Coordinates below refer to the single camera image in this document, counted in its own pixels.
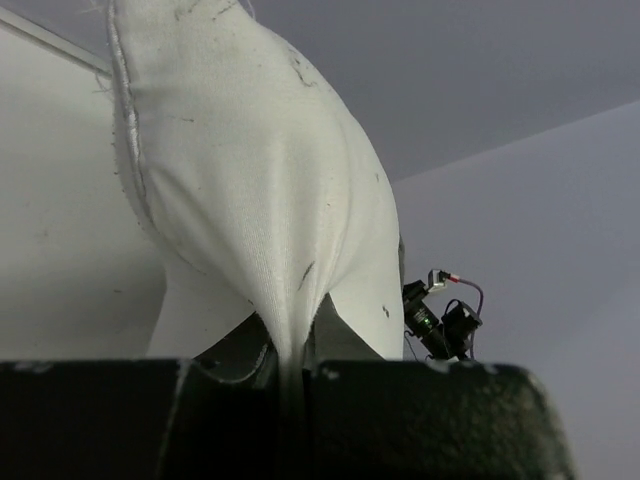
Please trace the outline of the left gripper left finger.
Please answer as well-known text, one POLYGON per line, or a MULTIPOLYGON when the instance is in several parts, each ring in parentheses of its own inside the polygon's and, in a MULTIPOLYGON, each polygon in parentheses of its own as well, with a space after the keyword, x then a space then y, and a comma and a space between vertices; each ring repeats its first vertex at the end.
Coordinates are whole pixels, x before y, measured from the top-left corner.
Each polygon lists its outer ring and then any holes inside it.
POLYGON ((263 388, 275 378, 275 349, 257 313, 197 355, 194 361, 224 385, 263 388))

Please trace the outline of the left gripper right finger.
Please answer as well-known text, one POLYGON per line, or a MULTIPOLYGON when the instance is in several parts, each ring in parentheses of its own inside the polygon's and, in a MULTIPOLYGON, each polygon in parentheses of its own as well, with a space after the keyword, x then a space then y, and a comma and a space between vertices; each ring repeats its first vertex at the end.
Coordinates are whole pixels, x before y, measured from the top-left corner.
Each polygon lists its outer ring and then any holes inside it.
POLYGON ((327 294, 305 342, 303 372, 362 370, 380 366, 384 362, 385 359, 339 315, 331 296, 327 294))

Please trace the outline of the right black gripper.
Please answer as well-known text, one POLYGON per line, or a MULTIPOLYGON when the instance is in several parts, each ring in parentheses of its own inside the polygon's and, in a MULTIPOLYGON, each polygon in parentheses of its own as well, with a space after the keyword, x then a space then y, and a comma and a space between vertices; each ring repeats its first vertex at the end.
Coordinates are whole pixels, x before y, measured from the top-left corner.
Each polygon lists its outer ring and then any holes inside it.
POLYGON ((429 285, 422 280, 406 284, 402 288, 403 309, 405 313, 419 309, 424 298, 429 294, 429 285))

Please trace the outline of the white pillow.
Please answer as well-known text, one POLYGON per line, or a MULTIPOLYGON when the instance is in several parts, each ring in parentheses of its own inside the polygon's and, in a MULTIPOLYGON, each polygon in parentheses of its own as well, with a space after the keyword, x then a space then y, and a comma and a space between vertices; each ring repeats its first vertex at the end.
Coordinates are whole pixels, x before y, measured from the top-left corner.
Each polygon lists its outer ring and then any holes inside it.
POLYGON ((236 1, 107 7, 116 165, 163 263, 148 354, 196 356, 257 313, 283 359, 324 300, 403 354, 390 182, 313 64, 236 1))

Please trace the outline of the zebra and green pillowcase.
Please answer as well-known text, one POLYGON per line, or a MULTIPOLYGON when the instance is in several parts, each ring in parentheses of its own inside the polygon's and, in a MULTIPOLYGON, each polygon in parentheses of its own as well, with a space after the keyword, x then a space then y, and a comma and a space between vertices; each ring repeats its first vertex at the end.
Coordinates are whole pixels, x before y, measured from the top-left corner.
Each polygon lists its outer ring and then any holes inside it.
POLYGON ((399 284, 400 289, 402 290, 405 285, 405 244, 402 235, 399 235, 399 243, 398 243, 398 269, 399 269, 399 284))

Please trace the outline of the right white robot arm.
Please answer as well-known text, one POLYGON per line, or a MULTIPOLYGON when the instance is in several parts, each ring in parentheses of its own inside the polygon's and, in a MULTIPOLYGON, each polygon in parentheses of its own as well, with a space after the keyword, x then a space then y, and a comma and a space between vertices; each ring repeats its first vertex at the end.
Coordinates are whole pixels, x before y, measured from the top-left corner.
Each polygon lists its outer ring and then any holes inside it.
POLYGON ((483 325, 480 313, 484 306, 484 291, 467 279, 451 277, 450 280, 476 290, 477 307, 454 298, 447 303, 444 313, 437 316, 425 303, 428 285, 417 280, 402 289, 406 332, 425 347, 428 359, 474 360, 475 334, 483 325))

